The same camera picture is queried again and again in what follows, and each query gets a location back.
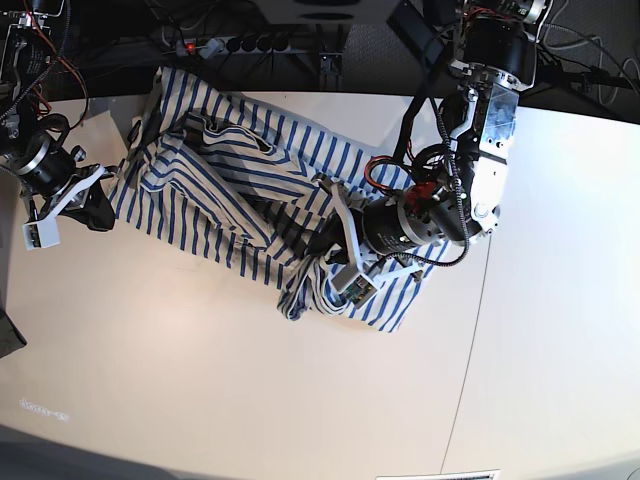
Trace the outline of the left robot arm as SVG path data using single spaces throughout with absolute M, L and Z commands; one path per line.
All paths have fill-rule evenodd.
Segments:
M 423 265 L 419 247 L 448 241 L 468 251 L 498 226 L 507 158 L 521 94 L 532 87 L 548 1 L 403 1 L 392 31 L 423 70 L 391 155 L 364 173 L 391 166 L 410 185 L 379 181 L 380 198 L 334 213 L 308 246 L 310 256 L 374 275 L 389 260 Z

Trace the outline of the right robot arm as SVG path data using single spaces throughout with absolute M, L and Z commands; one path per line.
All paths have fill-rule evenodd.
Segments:
M 65 56 L 71 32 L 69 1 L 18 1 L 1 7 L 14 19 L 1 50 L 1 170 L 21 184 L 29 220 L 58 215 L 89 230 L 108 232 L 114 210 L 101 181 L 109 173 L 99 165 L 82 167 L 81 146 L 68 151 L 64 143 L 84 120 L 75 123 L 52 111 L 43 84 L 61 66 L 78 81 L 85 100 L 84 78 Z

